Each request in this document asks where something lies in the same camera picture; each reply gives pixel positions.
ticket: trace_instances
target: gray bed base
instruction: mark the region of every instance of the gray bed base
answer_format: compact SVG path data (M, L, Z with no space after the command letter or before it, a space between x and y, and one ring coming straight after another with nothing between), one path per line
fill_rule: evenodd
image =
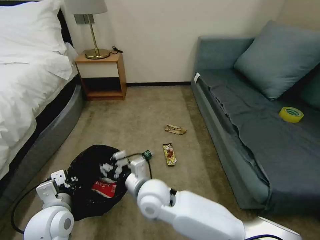
M201 87L194 81L191 88L227 175L237 203L242 209L262 209L269 189L261 183L249 164L238 152L225 132Z
M78 84L65 108L42 131L11 177L0 198L0 216L4 215L28 183L68 137L78 122L83 102L81 85Z

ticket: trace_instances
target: white duvet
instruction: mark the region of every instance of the white duvet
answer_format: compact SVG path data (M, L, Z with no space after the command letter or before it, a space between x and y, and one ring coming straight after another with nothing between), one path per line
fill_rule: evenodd
M76 70L76 52L68 45L68 56L39 51L0 58L0 179L9 164L31 137L36 117L71 80Z

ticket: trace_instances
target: red package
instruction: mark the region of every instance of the red package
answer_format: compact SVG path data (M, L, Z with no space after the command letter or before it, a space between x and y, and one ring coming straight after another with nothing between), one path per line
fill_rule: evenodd
M91 190L96 191L106 198L112 198L116 192L116 187L116 183L105 183L98 180L93 184Z

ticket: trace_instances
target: wall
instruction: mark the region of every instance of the wall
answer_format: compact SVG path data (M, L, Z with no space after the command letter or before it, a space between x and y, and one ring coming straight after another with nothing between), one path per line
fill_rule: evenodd
M99 47L124 51L128 82L190 81L200 35L255 35L284 0L106 0L95 15ZM88 25L64 10L78 52L93 46Z
M320 30L319 0L287 0L279 15L278 22Z

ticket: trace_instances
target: sofa armrest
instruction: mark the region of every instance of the sofa armrest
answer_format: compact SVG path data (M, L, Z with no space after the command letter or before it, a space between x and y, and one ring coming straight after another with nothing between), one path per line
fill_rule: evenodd
M254 38L223 38L201 36L198 39L195 71L205 69L230 69L238 57L251 45Z

